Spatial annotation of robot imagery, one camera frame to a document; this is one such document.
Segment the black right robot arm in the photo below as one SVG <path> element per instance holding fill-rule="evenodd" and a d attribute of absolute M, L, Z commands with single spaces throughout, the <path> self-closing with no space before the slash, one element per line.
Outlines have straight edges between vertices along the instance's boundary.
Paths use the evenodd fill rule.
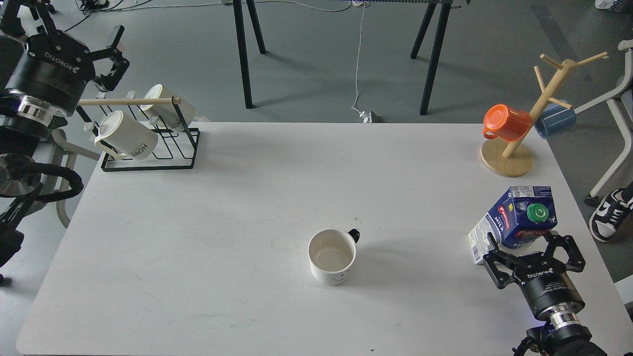
<path fill-rule="evenodd" d="M 484 266 L 499 289 L 517 284 L 540 327 L 528 329 L 525 338 L 513 349 L 516 356 L 532 351 L 542 356 L 603 356 L 604 350 L 592 341 L 589 329 L 579 322 L 577 313 L 585 302 L 568 277 L 582 272 L 583 255 L 572 236 L 546 233 L 545 252 L 515 256 L 500 250 L 492 233 L 492 250 L 483 256 Z"/>

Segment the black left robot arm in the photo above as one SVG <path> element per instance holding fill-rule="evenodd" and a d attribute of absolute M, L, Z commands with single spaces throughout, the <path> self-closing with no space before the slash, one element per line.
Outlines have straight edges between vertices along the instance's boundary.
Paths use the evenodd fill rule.
<path fill-rule="evenodd" d="M 73 115 L 88 83 L 112 91 L 129 67 L 118 47 L 124 26 L 92 51 L 57 29 L 50 11 L 47 0 L 1 5 L 1 196 L 13 200 L 1 215 L 2 264 L 22 248 L 17 228 L 35 202 L 67 200 L 84 187 L 72 169 L 36 162 L 39 144 Z"/>

